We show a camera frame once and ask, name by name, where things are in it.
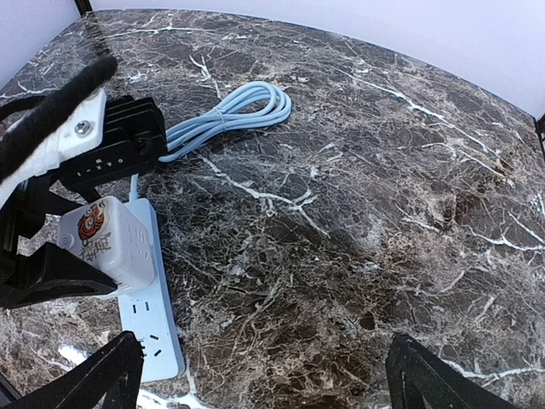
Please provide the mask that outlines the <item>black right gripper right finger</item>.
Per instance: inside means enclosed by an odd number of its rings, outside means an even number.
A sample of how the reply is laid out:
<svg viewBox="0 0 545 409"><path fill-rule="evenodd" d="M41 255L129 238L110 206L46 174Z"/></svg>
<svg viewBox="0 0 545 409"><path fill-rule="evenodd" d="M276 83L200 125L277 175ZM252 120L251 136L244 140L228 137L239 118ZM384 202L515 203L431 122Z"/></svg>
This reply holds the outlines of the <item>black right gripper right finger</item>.
<svg viewBox="0 0 545 409"><path fill-rule="evenodd" d="M397 334L386 359L392 408L513 408L466 379L413 337Z"/></svg>

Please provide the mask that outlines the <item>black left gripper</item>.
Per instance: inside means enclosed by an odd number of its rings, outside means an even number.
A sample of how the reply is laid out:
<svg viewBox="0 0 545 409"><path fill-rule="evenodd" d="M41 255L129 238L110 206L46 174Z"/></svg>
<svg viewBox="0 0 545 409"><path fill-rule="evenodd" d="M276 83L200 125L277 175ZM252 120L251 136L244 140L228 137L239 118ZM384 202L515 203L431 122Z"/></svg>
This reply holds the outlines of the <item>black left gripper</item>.
<svg viewBox="0 0 545 409"><path fill-rule="evenodd" d="M19 237L30 239L47 215L63 216L82 207L49 191L55 179L32 178L16 188L1 209L1 306L22 308L64 297L108 295L115 281L71 252L45 243L30 256L18 252Z"/></svg>

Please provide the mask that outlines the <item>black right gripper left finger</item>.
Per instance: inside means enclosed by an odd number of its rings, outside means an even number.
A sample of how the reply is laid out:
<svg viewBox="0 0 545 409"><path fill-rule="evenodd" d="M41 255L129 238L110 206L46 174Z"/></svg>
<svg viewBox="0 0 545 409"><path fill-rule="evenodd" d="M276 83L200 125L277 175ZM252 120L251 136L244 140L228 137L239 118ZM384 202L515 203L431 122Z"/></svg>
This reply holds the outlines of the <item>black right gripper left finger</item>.
<svg viewBox="0 0 545 409"><path fill-rule="evenodd" d="M124 331L82 364L22 396L1 378L2 408L135 408L143 368L143 348Z"/></svg>

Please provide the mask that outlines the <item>white cube socket adapter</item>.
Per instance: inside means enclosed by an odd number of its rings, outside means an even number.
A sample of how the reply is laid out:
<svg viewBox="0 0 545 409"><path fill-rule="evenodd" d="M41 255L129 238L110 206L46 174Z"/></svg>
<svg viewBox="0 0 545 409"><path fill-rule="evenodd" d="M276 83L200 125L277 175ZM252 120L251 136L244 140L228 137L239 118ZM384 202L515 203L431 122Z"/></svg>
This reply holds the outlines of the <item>white cube socket adapter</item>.
<svg viewBox="0 0 545 409"><path fill-rule="evenodd" d="M118 288L102 300L142 290L155 280L146 226L113 196L63 215L57 244L114 280Z"/></svg>

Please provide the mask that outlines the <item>blue power strip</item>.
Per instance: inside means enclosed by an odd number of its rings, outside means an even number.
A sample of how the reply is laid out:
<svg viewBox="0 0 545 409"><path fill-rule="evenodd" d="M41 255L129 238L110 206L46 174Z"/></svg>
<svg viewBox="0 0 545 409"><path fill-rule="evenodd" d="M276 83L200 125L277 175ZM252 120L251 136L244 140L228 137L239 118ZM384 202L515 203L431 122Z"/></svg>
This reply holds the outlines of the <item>blue power strip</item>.
<svg viewBox="0 0 545 409"><path fill-rule="evenodd" d="M171 379L186 370L186 363L169 297L157 214L148 199L137 199L126 206L149 233L156 278L147 288L118 297L122 328L132 331L143 348L141 381Z"/></svg>

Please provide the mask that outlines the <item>left black frame post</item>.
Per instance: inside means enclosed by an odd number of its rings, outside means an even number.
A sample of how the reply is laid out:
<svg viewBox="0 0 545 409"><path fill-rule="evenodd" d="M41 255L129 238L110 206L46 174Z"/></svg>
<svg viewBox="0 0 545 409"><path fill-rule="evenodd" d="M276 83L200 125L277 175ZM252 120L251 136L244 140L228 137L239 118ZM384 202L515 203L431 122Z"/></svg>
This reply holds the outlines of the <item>left black frame post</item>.
<svg viewBox="0 0 545 409"><path fill-rule="evenodd" d="M90 0L74 0L74 4L81 17L85 17L88 14L91 14L94 12L94 9Z"/></svg>

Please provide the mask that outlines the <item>black frame post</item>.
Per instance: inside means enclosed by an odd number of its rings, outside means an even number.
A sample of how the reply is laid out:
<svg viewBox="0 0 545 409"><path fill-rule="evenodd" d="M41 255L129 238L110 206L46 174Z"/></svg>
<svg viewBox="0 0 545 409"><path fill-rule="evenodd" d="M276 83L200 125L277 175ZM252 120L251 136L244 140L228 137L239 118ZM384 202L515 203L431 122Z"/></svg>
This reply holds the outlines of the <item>black frame post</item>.
<svg viewBox="0 0 545 409"><path fill-rule="evenodd" d="M539 119L534 119L535 132L539 140L542 156L545 158L545 114Z"/></svg>
<svg viewBox="0 0 545 409"><path fill-rule="evenodd" d="M74 0L74 4L81 17L85 17L88 14L91 14L94 12L94 9L90 0Z"/></svg>

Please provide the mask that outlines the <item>right black frame post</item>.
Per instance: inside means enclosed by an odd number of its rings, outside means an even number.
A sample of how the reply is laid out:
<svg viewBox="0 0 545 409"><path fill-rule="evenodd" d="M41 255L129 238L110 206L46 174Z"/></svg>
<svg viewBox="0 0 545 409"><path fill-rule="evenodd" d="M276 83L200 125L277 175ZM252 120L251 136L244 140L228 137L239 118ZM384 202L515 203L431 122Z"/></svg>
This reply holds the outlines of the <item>right black frame post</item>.
<svg viewBox="0 0 545 409"><path fill-rule="evenodd" d="M539 119L534 119L535 132L539 140L542 156L545 158L545 114Z"/></svg>

